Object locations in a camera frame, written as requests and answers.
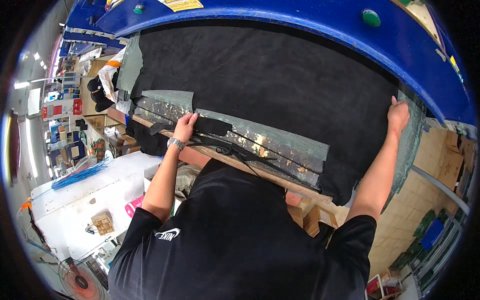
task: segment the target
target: silver metal watch band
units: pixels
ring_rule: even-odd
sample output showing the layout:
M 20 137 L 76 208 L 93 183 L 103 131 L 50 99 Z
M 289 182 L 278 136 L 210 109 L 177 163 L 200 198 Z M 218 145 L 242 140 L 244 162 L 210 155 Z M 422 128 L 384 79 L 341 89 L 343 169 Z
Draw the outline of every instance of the silver metal watch band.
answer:
M 176 139 L 176 138 L 169 138 L 168 141 L 167 141 L 167 148 L 170 147 L 170 145 L 173 144 L 173 145 L 176 145 L 180 151 L 183 150 L 183 148 L 185 147 L 185 143 L 180 141 L 179 139 Z

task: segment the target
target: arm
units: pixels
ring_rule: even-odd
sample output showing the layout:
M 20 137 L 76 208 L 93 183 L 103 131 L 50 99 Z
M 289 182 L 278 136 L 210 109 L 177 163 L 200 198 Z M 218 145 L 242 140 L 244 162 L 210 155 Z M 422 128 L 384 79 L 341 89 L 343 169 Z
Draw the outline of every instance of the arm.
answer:
M 197 118 L 196 113 L 188 113 L 181 117 L 175 127 L 173 137 L 183 143 L 188 142 L 192 137 L 193 125 Z M 179 154 L 180 149 L 176 145 L 171 144 L 168 147 L 142 202 L 142 208 L 162 222 L 168 220 L 172 211 Z
M 363 176 L 345 222 L 360 215 L 372 216 L 378 221 L 388 198 L 392 188 L 400 135 L 410 117 L 408 104 L 405 101 L 397 102 L 392 96 L 392 105 L 387 117 L 388 130 L 385 142 Z

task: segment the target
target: pink cup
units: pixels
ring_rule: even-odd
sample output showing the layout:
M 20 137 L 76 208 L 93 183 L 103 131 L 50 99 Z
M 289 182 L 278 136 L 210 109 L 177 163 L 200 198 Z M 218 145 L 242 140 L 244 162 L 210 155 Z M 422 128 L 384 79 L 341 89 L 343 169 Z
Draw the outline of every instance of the pink cup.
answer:
M 135 209 L 137 209 L 137 207 L 142 207 L 143 201 L 144 201 L 144 196 L 142 195 L 138 198 L 135 198 L 132 202 L 128 203 L 127 205 L 125 205 L 125 211 L 130 216 L 130 218 L 133 218 L 133 214 L 135 213 Z

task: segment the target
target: blue crate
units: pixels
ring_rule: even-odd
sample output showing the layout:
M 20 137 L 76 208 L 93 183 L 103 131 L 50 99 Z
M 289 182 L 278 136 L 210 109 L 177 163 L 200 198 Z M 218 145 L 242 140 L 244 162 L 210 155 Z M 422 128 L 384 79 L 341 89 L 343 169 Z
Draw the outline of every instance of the blue crate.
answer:
M 439 219 L 435 218 L 435 220 L 433 220 L 433 222 L 430 224 L 430 227 L 428 227 L 427 231 L 425 232 L 423 238 L 420 241 L 422 246 L 426 250 L 430 250 L 440 233 L 442 233 L 443 229 L 443 224 L 440 222 Z

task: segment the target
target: red fan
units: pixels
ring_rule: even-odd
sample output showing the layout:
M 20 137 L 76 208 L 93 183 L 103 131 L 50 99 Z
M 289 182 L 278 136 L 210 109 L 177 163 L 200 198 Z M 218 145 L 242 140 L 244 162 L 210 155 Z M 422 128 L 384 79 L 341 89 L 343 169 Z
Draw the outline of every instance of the red fan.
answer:
M 105 293 L 98 279 L 83 263 L 67 258 L 59 266 L 63 287 L 77 300 L 103 300 Z

